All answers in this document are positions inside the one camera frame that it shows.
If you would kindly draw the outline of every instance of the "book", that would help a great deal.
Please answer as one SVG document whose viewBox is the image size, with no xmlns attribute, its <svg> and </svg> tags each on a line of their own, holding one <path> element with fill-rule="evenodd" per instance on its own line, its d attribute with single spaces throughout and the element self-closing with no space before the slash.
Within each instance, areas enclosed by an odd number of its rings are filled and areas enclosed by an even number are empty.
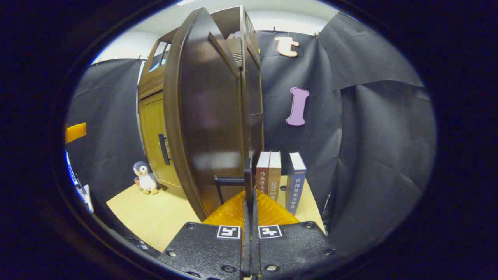
<svg viewBox="0 0 498 280">
<path fill-rule="evenodd" d="M 282 161 L 280 152 L 270 152 L 270 163 L 268 166 L 268 196 L 277 201 L 278 189 L 280 188 L 280 174 L 282 172 Z"/>
<path fill-rule="evenodd" d="M 256 164 L 256 189 L 268 194 L 268 166 L 270 163 L 270 152 L 262 151 Z"/>
<path fill-rule="evenodd" d="M 301 155 L 299 152 L 290 152 L 289 167 L 287 168 L 287 187 L 285 190 L 285 208 L 292 215 L 296 215 L 305 178 L 306 166 Z"/>
</svg>

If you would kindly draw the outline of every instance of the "book spine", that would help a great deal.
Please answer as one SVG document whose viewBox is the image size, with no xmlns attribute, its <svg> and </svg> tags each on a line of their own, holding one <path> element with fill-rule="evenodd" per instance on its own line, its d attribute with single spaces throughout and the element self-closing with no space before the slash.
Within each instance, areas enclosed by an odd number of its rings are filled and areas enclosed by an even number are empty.
<svg viewBox="0 0 498 280">
<path fill-rule="evenodd" d="M 268 173 L 268 196 L 271 199 L 278 200 L 278 189 L 280 187 L 281 168 L 269 168 Z"/>
<path fill-rule="evenodd" d="M 268 167 L 256 168 L 256 188 L 264 194 L 268 194 Z"/>
<path fill-rule="evenodd" d="M 287 210 L 292 214 L 296 215 L 297 206 L 299 205 L 299 200 L 301 200 L 301 193 L 303 192 L 304 180 L 306 178 L 306 170 L 295 170 L 292 176 L 291 187 L 287 189 L 286 199 Z"/>
</svg>

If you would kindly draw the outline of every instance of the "dark brown cabinet door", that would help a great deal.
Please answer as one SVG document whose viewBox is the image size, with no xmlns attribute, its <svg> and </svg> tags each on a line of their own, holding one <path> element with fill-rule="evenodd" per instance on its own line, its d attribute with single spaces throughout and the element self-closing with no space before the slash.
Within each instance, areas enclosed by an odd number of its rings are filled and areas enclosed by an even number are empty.
<svg viewBox="0 0 498 280">
<path fill-rule="evenodd" d="M 214 175 L 243 176 L 240 71 L 215 22 L 200 8 L 178 29 L 164 79 L 164 118 L 182 188 L 201 220 L 220 201 Z M 224 187 L 228 200 L 243 187 Z"/>
</svg>

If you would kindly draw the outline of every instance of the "blue book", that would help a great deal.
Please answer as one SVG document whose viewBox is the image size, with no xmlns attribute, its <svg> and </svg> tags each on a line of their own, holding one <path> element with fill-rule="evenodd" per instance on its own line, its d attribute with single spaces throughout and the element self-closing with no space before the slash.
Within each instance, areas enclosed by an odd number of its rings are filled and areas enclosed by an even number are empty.
<svg viewBox="0 0 498 280">
<path fill-rule="evenodd" d="M 306 166 L 299 152 L 289 153 L 289 166 L 287 168 L 287 187 L 285 189 L 285 208 L 296 215 L 297 206 L 303 192 Z"/>
</svg>

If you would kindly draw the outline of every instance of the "pink letter i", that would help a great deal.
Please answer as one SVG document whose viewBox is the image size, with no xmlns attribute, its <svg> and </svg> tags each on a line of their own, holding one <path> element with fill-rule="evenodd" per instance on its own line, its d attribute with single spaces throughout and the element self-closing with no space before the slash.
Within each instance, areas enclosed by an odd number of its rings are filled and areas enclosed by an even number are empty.
<svg viewBox="0 0 498 280">
<path fill-rule="evenodd" d="M 292 109 L 290 111 L 290 117 L 285 121 L 291 126 L 302 126 L 304 121 L 304 106 L 306 105 L 306 98 L 310 95 L 309 91 L 291 88 L 290 93 L 293 96 L 292 99 Z"/>
</svg>

